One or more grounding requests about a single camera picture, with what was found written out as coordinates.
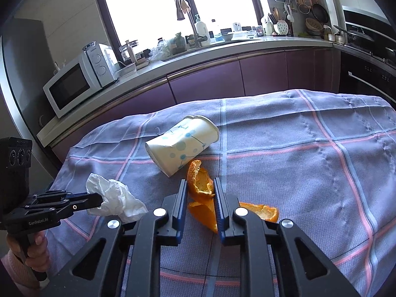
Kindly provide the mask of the pink left sleeve forearm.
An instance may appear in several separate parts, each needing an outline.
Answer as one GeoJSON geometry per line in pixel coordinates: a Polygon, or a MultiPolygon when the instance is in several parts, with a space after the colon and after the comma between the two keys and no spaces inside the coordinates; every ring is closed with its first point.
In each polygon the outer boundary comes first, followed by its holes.
{"type": "Polygon", "coordinates": [[[12,250],[1,258],[6,271],[10,275],[18,290],[24,296],[39,296],[40,285],[32,270],[22,264],[22,262],[15,256],[12,250]]]}

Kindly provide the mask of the left hand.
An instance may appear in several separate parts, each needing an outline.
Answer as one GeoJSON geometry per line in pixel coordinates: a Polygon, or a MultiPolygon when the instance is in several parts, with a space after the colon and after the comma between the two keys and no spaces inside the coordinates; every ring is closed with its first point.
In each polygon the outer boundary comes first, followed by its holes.
{"type": "MultiPolygon", "coordinates": [[[[7,234],[6,240],[12,254],[18,258],[22,258],[22,250],[16,238],[7,234]]],[[[24,264],[37,272],[46,272],[49,269],[50,253],[48,251],[48,240],[44,231],[34,234],[34,242],[27,249],[27,257],[24,264]]]]}

